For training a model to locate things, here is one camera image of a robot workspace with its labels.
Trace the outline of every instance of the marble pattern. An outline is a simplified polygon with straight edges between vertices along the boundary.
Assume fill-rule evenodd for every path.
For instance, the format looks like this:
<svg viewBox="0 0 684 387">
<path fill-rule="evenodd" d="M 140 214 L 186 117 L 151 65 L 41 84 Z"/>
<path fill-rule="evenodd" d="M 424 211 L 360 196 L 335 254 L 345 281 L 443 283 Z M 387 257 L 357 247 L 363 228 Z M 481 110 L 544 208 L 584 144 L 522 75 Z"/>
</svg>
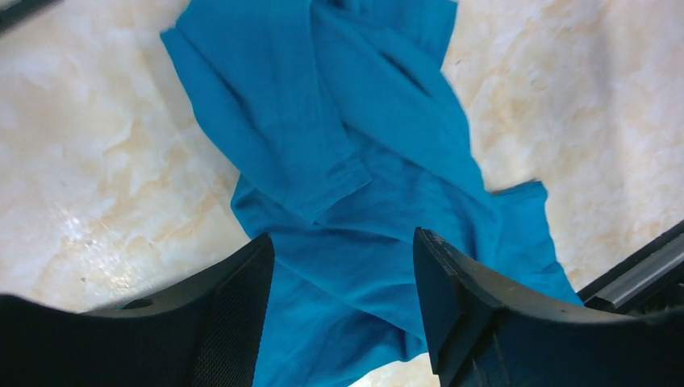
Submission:
<svg viewBox="0 0 684 387">
<path fill-rule="evenodd" d="M 88 310 L 247 242 L 238 172 L 159 39 L 188 1 L 65 0 L 0 38 L 0 292 Z M 679 0 L 461 1 L 444 74 L 473 154 L 492 190 L 546 183 L 578 289 L 684 218 L 682 19 Z M 426 356 L 355 384 L 400 385 L 438 385 Z"/>
</svg>

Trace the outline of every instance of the teal fabric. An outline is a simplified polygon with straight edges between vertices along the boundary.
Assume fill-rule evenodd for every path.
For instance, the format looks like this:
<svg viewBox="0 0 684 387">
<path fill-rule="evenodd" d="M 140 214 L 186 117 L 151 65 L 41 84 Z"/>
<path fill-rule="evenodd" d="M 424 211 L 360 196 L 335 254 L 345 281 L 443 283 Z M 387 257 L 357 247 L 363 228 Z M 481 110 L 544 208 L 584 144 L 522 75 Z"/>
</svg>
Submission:
<svg viewBox="0 0 684 387">
<path fill-rule="evenodd" d="M 233 210 L 277 265 L 256 386 L 346 386 L 427 350 L 415 227 L 581 304 L 533 182 L 492 195 L 440 73 L 445 0 L 193 0 L 162 39 L 240 169 Z"/>
</svg>

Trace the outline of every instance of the beige marble tabletop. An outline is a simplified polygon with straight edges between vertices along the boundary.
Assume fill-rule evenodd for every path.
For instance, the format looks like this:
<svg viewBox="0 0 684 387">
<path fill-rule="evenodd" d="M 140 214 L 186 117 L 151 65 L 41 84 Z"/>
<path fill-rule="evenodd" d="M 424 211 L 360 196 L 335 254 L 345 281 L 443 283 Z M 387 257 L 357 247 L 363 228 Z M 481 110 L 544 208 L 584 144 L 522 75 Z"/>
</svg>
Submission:
<svg viewBox="0 0 684 387">
<path fill-rule="evenodd" d="M 65 0 L 0 38 L 0 293 L 88 310 L 248 241 L 238 172 L 159 39 L 188 1 Z M 577 289 L 684 218 L 683 19 L 680 0 L 461 1 L 444 73 L 473 153 L 491 189 L 546 183 Z M 429 373 L 421 356 L 355 386 Z"/>
</svg>

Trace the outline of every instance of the folded cloth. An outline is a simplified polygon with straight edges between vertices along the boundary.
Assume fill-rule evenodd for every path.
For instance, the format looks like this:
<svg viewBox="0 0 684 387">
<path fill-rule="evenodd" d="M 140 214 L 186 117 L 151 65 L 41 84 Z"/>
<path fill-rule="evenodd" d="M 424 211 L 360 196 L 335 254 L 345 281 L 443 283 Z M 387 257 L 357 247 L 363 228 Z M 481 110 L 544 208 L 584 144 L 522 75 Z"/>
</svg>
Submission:
<svg viewBox="0 0 684 387">
<path fill-rule="evenodd" d="M 427 350 L 415 227 L 580 303 L 533 182 L 492 195 L 440 73 L 446 0 L 193 0 L 162 39 L 242 175 L 233 210 L 277 265 L 254 384 L 346 386 Z"/>
</svg>

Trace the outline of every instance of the blue cloth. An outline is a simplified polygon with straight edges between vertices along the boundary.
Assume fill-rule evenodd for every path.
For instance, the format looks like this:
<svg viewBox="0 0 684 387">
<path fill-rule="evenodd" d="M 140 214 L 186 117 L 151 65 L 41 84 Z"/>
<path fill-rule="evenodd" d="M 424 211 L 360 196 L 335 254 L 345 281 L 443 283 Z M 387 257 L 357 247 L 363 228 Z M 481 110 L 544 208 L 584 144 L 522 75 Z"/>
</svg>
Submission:
<svg viewBox="0 0 684 387">
<path fill-rule="evenodd" d="M 446 0 L 193 0 L 162 39 L 242 172 L 233 209 L 277 265 L 256 386 L 346 386 L 427 350 L 415 227 L 580 304 L 539 182 L 492 195 L 440 66 Z"/>
</svg>

